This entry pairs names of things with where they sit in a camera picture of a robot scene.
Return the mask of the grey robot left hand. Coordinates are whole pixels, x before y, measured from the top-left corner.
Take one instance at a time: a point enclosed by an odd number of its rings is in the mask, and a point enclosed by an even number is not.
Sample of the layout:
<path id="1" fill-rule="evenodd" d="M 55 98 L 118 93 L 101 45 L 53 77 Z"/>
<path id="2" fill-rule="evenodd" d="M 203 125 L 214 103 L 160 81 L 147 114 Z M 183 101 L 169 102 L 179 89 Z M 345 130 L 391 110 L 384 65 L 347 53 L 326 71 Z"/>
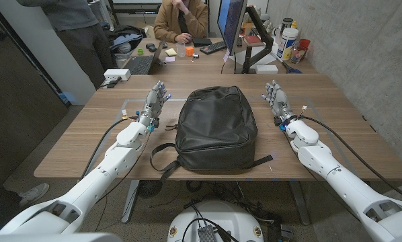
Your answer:
<path id="1" fill-rule="evenodd" d="M 163 104 L 170 98 L 171 94 L 167 94 L 164 82 L 158 81 L 146 97 L 138 122 L 149 127 L 159 118 Z"/>

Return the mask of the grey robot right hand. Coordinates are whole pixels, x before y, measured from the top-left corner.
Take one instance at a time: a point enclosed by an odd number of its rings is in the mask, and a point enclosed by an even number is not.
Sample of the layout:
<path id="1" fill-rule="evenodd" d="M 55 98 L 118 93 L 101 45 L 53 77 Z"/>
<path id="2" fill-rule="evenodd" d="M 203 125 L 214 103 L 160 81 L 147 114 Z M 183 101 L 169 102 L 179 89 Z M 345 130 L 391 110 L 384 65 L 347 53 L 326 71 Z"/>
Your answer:
<path id="1" fill-rule="evenodd" d="M 286 93 L 281 89 L 277 82 L 266 83 L 266 95 L 262 97 L 269 103 L 274 115 L 275 126 L 286 128 L 291 122 L 295 121 L 295 115 L 291 109 Z"/>

